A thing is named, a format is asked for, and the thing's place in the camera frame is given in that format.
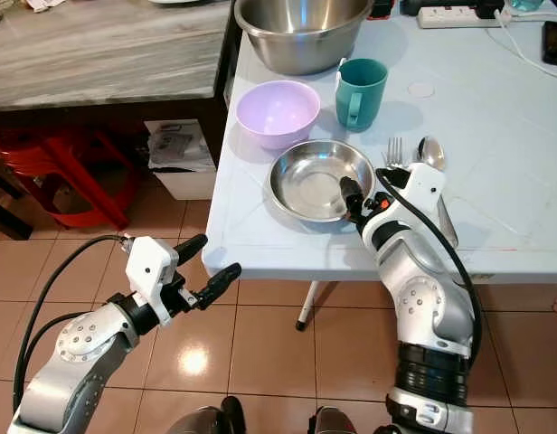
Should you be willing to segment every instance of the red chair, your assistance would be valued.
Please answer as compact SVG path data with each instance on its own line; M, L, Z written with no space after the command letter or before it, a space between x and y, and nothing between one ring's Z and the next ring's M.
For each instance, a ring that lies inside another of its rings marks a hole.
M57 222L65 227L87 227L110 222L118 230L129 221L124 214L140 181L138 169L102 131L86 128L0 131L0 156L27 191ZM90 174L87 165L118 160L127 172L124 188L110 196ZM45 176L41 186L33 180ZM70 184L91 205L79 213L60 212L53 197L63 182Z

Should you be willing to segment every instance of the lavender plastic bowl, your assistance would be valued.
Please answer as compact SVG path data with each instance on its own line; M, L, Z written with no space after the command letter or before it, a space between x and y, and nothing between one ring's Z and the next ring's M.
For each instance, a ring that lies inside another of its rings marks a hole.
M278 80L247 92L236 117L254 143L284 149L308 138L320 109L321 99L306 84Z

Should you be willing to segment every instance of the fork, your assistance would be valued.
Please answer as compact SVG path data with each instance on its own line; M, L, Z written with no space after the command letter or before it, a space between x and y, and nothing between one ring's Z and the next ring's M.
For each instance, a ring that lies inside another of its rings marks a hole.
M389 168L403 168L403 139L401 137L389 137L387 144L387 156L385 164Z

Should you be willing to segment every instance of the green cup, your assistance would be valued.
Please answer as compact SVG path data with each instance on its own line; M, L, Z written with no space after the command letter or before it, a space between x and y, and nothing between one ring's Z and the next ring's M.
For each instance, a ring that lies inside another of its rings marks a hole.
M341 60L335 93L336 116L351 131L371 126L383 97L387 68L373 59Z

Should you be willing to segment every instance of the metal spoon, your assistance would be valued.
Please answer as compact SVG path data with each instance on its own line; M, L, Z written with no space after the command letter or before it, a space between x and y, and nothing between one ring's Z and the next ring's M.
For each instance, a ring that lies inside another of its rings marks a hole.
M420 141L420 145L417 150L419 161L425 163L426 165L430 165L431 167L435 167L440 171L445 169L445 153L443 152L443 148L439 142L434 137L425 136ZM453 227L453 222L449 217L448 209L446 208L445 202L443 202L443 196L441 195L438 200L438 214L439 227L445 234L449 243L455 249L459 244L458 235Z

